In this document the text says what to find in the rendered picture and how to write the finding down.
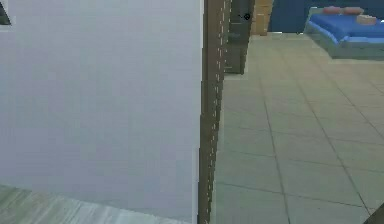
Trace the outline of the brown room door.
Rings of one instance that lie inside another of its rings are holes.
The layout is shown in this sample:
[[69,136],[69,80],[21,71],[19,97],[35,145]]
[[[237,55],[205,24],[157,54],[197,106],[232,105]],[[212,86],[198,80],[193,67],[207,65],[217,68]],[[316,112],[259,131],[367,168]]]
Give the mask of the brown room door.
[[[225,67],[227,74],[244,73],[254,2],[255,0],[231,0]],[[251,15],[247,21],[238,16],[245,13]]]

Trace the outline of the tan wooden cupboard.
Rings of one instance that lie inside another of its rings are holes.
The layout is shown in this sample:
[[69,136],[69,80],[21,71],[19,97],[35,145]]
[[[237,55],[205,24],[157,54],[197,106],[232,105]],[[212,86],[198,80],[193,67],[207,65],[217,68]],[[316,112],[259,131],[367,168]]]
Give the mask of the tan wooden cupboard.
[[251,23],[251,34],[266,36],[274,0],[255,0]]

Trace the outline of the blue bed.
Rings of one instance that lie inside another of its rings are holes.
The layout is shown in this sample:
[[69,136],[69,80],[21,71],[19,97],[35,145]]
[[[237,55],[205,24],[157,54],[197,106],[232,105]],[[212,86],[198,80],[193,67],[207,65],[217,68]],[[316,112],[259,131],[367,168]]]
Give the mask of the blue bed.
[[361,24],[358,18],[311,7],[303,33],[333,59],[384,61],[384,21],[375,18]]

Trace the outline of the tan pillow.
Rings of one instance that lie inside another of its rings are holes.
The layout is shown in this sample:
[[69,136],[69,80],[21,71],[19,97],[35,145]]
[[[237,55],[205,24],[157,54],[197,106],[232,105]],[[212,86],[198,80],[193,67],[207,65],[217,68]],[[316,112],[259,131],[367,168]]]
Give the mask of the tan pillow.
[[356,22],[361,25],[375,25],[377,23],[377,18],[370,15],[360,14],[356,17]]

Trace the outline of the dark framed picture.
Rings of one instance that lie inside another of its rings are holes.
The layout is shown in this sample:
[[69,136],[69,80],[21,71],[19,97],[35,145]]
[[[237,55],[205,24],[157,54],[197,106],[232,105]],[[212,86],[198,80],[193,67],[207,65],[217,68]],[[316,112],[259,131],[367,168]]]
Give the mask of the dark framed picture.
[[8,14],[1,2],[0,2],[0,25],[3,25],[3,26],[11,25],[11,21],[8,17]]

